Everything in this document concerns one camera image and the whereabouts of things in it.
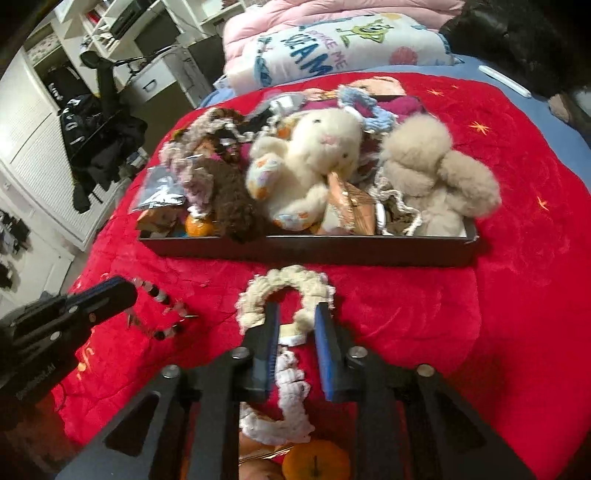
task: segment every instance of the white plush bunny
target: white plush bunny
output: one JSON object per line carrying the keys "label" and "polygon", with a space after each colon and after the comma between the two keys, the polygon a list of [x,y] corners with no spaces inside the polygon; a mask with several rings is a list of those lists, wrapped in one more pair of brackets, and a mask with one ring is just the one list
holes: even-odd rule
{"label": "white plush bunny", "polygon": [[320,221],[326,208],[326,176],[348,179],[357,169],[363,137],[357,117],[339,108],[309,110],[297,121],[289,140],[261,137],[251,148],[246,188],[260,200],[269,220],[291,231]]}

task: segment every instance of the orange pumpkin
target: orange pumpkin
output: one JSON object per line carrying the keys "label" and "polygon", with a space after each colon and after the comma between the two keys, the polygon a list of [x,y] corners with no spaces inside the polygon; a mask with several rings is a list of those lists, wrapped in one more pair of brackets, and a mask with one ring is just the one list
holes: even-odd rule
{"label": "orange pumpkin", "polygon": [[328,440],[294,445],[283,460],[285,480],[349,480],[347,452]]}
{"label": "orange pumpkin", "polygon": [[185,220],[185,231],[188,236],[210,236],[213,235],[215,228],[210,220],[201,220],[188,215]]}

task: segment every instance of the black tray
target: black tray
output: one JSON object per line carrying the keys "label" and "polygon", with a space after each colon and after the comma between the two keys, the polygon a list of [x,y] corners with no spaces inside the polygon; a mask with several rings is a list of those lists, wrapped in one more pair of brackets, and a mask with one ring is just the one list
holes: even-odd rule
{"label": "black tray", "polygon": [[475,256],[479,235],[464,219],[465,237],[383,235],[267,235],[239,244],[217,236],[150,238],[139,241],[161,257],[223,258],[273,264],[464,267]]}

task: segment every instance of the beige plush toy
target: beige plush toy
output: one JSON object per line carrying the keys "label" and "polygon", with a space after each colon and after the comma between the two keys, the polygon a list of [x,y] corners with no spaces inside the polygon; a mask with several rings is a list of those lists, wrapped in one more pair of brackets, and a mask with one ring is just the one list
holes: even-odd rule
{"label": "beige plush toy", "polygon": [[385,177],[423,217],[415,235],[457,236],[464,216],[490,215],[501,205],[492,172],[452,145],[446,126],[422,114],[407,119],[382,143]]}
{"label": "beige plush toy", "polygon": [[326,176],[347,179],[357,169],[362,125],[339,108],[294,114],[289,140],[259,137],[252,145],[246,188],[269,220],[291,231],[320,221],[327,199]]}

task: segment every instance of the white pen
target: white pen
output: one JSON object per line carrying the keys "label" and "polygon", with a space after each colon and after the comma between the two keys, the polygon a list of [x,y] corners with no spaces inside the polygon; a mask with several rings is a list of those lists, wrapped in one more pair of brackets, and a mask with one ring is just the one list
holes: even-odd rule
{"label": "white pen", "polygon": [[531,92],[527,88],[511,80],[509,77],[503,75],[501,72],[497,72],[495,69],[491,69],[486,65],[480,65],[478,67],[478,70],[488,75],[489,77],[494,78],[495,80],[498,80],[499,82],[507,85],[510,89],[516,91],[521,96],[524,96],[525,98],[531,98]]}

